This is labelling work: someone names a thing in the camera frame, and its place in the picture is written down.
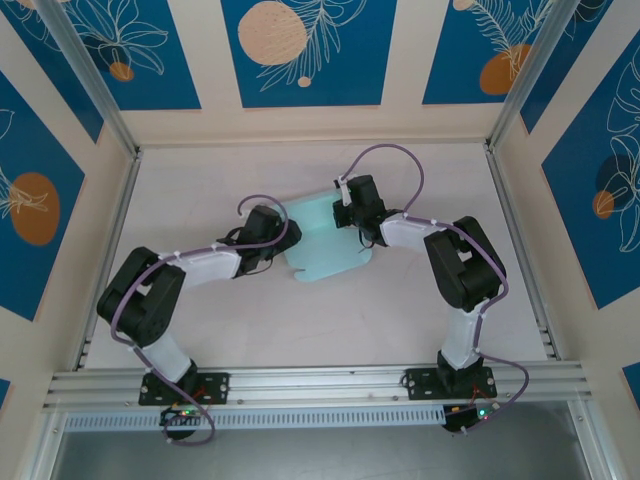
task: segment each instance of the purple cable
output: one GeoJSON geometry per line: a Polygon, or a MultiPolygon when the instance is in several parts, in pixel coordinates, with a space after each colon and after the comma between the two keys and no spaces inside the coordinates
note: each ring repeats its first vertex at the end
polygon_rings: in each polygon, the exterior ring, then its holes
{"type": "Polygon", "coordinates": [[[416,199],[418,198],[418,196],[420,196],[420,193],[422,192],[422,188],[424,187],[424,169],[422,168],[422,165],[420,164],[420,160],[418,160],[418,157],[416,157],[412,151],[403,147],[402,145],[397,145],[395,143],[379,143],[378,145],[373,145],[369,148],[365,148],[360,153],[360,155],[356,157],[356,159],[353,161],[349,169],[346,172],[344,172],[344,174],[340,178],[346,179],[347,175],[349,175],[353,171],[353,169],[356,167],[358,162],[362,160],[362,157],[364,157],[370,151],[377,150],[378,148],[395,148],[396,150],[400,150],[401,152],[404,152],[407,155],[409,155],[411,159],[415,162],[415,164],[418,166],[418,170],[420,171],[420,185],[418,186],[418,190],[416,190],[416,193],[413,195],[413,197],[411,197],[411,200],[409,200],[409,202],[405,205],[404,211],[406,212],[409,210],[411,205],[413,205],[413,202],[416,201],[416,199]]]}
{"type": "MultiPolygon", "coordinates": [[[[289,228],[289,215],[287,214],[287,210],[284,208],[284,205],[279,200],[277,200],[276,198],[274,198],[272,196],[269,196],[269,195],[262,195],[262,194],[249,195],[248,197],[243,198],[240,201],[240,203],[238,204],[238,208],[237,208],[238,214],[241,213],[240,209],[245,204],[245,202],[247,202],[248,200],[253,200],[255,198],[265,198],[265,199],[273,202],[274,204],[276,204],[282,210],[282,214],[284,215],[284,226],[282,228],[282,232],[280,232],[280,235],[278,235],[275,239],[273,239],[273,240],[271,240],[269,242],[256,243],[256,244],[251,244],[251,245],[224,246],[224,247],[217,248],[216,251],[221,251],[221,252],[224,251],[224,252],[226,252],[226,251],[230,251],[230,250],[245,250],[245,249],[248,249],[248,248],[271,247],[271,246],[275,245],[276,243],[278,243],[280,240],[282,240],[284,238],[284,236],[287,233],[287,229],[289,228]]],[[[122,312],[124,311],[127,303],[129,303],[129,301],[131,300],[131,297],[133,296],[133,294],[136,292],[138,287],[140,287],[140,285],[142,285],[144,283],[144,281],[147,278],[149,278],[149,276],[153,272],[155,272],[161,266],[163,266],[163,265],[165,265],[165,264],[167,264],[167,263],[169,263],[169,262],[171,262],[173,260],[176,260],[178,257],[181,257],[181,258],[192,257],[192,256],[195,256],[195,255],[201,255],[203,253],[208,253],[208,252],[211,252],[213,250],[214,250],[213,247],[197,248],[195,250],[189,250],[187,252],[180,253],[179,255],[169,255],[166,258],[158,260],[156,263],[154,263],[149,268],[147,268],[142,273],[142,275],[140,275],[131,284],[129,289],[123,295],[122,300],[120,300],[120,303],[118,304],[118,308],[116,308],[116,311],[115,311],[115,313],[113,315],[113,319],[111,320],[111,338],[113,338],[118,343],[122,343],[124,345],[127,345],[128,347],[132,347],[133,348],[133,352],[138,356],[138,358],[142,361],[142,363],[147,368],[149,368],[151,370],[151,372],[156,377],[158,377],[169,388],[171,388],[173,391],[178,393],[182,398],[184,398],[190,404],[192,404],[194,407],[196,407],[198,409],[198,411],[200,412],[200,414],[211,425],[211,430],[209,431],[209,435],[204,440],[197,440],[197,441],[194,441],[194,442],[174,441],[174,440],[169,438],[168,428],[171,425],[171,423],[173,422],[173,420],[175,418],[179,418],[179,417],[175,416],[175,417],[171,418],[165,424],[164,429],[162,430],[162,434],[167,439],[167,441],[171,442],[171,444],[182,446],[182,447],[197,447],[197,446],[204,445],[204,444],[210,442],[213,439],[213,435],[214,435],[214,432],[215,432],[215,422],[214,422],[213,418],[211,417],[211,415],[209,415],[209,412],[207,412],[207,410],[202,405],[200,405],[193,397],[191,397],[187,392],[182,390],[175,383],[173,383],[171,380],[169,380],[167,377],[165,377],[162,373],[160,373],[158,370],[156,370],[153,367],[153,364],[145,356],[144,352],[140,348],[138,348],[138,346],[136,346],[131,340],[127,340],[126,338],[118,336],[118,332],[117,332],[118,322],[120,322],[120,317],[122,316],[122,312]]]]}
{"type": "Polygon", "coordinates": [[[485,425],[489,420],[492,420],[497,414],[499,414],[500,412],[504,411],[505,409],[507,409],[511,405],[513,405],[516,402],[516,400],[518,400],[518,398],[520,398],[522,396],[524,391],[529,386],[529,372],[527,371],[527,369],[525,367],[523,367],[522,365],[520,365],[520,364],[518,364],[516,362],[512,362],[511,360],[504,360],[502,358],[497,358],[497,357],[492,357],[490,355],[486,355],[484,353],[481,353],[478,350],[478,344],[480,343],[480,330],[482,329],[482,322],[484,320],[485,313],[487,312],[487,310],[491,306],[495,305],[497,302],[499,302],[500,300],[502,300],[504,297],[507,296],[507,294],[509,293],[509,282],[507,282],[507,277],[504,275],[504,273],[502,273],[502,270],[500,270],[500,267],[498,266],[498,264],[491,258],[491,256],[486,252],[486,250],[484,248],[482,248],[482,246],[480,246],[480,244],[478,242],[476,242],[467,232],[465,232],[461,228],[458,228],[455,225],[450,225],[448,223],[432,221],[432,220],[426,220],[424,218],[419,218],[419,217],[406,216],[405,218],[407,220],[411,221],[411,222],[426,223],[426,224],[429,224],[429,225],[435,225],[436,227],[446,228],[447,230],[451,230],[452,232],[457,233],[462,238],[464,238],[467,241],[467,243],[469,243],[469,245],[471,245],[474,248],[474,250],[476,252],[478,252],[482,256],[482,258],[485,259],[485,261],[489,264],[489,266],[493,269],[493,271],[496,273],[496,275],[498,276],[498,278],[502,282],[502,287],[503,287],[502,288],[502,293],[500,293],[500,295],[497,295],[496,297],[493,297],[492,299],[490,299],[487,303],[485,303],[480,308],[480,311],[478,312],[478,322],[476,323],[476,329],[475,329],[474,334],[473,334],[473,348],[476,349],[476,351],[478,351],[478,355],[480,357],[482,357],[482,358],[484,358],[486,360],[489,360],[490,362],[502,363],[504,365],[509,365],[510,367],[514,367],[514,368],[517,368],[518,370],[522,371],[522,373],[524,373],[524,382],[523,382],[522,387],[520,388],[520,390],[518,390],[516,392],[516,394],[513,395],[513,397],[511,397],[498,410],[494,411],[494,413],[489,415],[489,417],[485,421],[476,423],[475,425],[467,428],[464,431],[464,433],[466,434],[467,432],[475,430],[476,428],[480,427],[481,425],[485,425]]]}

